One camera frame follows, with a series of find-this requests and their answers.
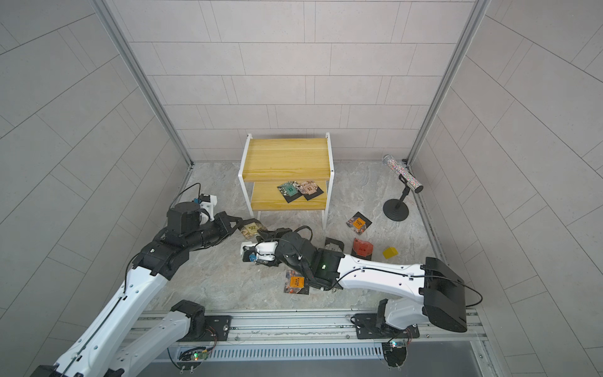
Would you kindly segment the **yellow label tea bag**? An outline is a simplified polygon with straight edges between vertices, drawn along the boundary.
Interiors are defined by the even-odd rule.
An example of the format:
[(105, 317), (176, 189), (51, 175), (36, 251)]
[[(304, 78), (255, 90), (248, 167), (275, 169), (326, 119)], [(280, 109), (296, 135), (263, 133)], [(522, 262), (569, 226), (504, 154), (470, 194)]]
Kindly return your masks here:
[(257, 237), (259, 231), (265, 231), (266, 228), (263, 224), (257, 219), (248, 219), (244, 220), (242, 225), (240, 226), (240, 232), (245, 237), (246, 240), (251, 240)]

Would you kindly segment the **teal label tea bag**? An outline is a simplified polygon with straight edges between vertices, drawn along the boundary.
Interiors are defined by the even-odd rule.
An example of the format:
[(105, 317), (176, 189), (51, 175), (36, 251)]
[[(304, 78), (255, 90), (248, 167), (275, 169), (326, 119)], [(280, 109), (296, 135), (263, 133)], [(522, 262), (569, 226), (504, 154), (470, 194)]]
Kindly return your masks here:
[(302, 193), (298, 190), (298, 184), (296, 182), (284, 182), (283, 184), (278, 185), (277, 188), (288, 204), (294, 202), (302, 196)]

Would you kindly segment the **white label tea bag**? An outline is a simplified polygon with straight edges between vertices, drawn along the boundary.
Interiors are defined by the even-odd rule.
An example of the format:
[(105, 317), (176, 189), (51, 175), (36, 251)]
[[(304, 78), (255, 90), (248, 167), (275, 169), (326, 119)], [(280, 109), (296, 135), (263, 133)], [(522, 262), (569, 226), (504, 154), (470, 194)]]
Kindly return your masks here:
[(330, 237), (325, 238), (324, 248), (329, 251), (344, 252), (345, 245), (341, 240), (336, 240)]

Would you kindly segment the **small orange label tea bag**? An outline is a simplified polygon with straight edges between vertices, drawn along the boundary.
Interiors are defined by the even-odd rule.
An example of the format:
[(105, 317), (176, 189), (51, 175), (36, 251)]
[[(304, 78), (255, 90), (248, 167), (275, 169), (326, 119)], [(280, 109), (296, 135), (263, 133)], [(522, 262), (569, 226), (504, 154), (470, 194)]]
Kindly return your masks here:
[(372, 221), (358, 211), (346, 222), (346, 224), (356, 234), (361, 235), (372, 225)]

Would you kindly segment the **red tea bag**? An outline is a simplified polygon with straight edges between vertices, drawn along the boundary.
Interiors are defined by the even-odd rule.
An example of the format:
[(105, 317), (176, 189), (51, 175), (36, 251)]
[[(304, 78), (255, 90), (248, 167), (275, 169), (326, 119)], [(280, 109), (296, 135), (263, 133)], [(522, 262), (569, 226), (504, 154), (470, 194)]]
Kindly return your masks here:
[(372, 255), (374, 251), (374, 245), (368, 241), (360, 240), (355, 238), (353, 240), (353, 248), (351, 252), (351, 256), (357, 257), (359, 259), (364, 259), (371, 261)]

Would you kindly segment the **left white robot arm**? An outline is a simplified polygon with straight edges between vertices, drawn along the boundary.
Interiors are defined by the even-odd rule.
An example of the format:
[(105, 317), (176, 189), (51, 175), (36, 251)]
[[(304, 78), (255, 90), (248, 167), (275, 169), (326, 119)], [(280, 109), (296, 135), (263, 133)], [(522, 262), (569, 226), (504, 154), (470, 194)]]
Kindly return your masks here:
[(179, 340), (217, 343), (219, 332), (206, 322), (202, 305), (182, 300), (158, 325), (126, 348), (121, 344), (146, 306), (189, 260), (240, 229), (243, 218), (212, 215), (195, 202), (167, 212), (162, 228), (127, 264), (124, 282), (93, 323), (52, 365), (34, 376), (135, 376)]

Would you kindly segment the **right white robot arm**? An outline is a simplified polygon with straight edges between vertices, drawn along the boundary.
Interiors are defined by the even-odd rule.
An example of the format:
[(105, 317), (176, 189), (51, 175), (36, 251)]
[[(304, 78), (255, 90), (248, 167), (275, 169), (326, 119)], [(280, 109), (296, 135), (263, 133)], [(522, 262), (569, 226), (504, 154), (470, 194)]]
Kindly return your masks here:
[(346, 254), (337, 240), (323, 248), (291, 229), (261, 232), (240, 248), (244, 262), (265, 266), (284, 264), (301, 275), (309, 287), (330, 291), (361, 289), (393, 295), (379, 303), (376, 323), (398, 330), (426, 322), (456, 333), (465, 333), (466, 284), (440, 259), (394, 265)]

